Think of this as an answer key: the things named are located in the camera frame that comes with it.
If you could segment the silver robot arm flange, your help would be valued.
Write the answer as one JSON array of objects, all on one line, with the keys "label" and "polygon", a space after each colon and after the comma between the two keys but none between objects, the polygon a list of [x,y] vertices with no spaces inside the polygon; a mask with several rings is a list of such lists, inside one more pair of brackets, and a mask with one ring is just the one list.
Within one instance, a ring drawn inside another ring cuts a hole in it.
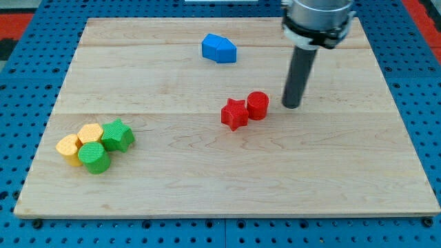
[{"label": "silver robot arm flange", "polygon": [[303,50],[334,49],[355,16],[352,0],[282,0],[285,36]]}]

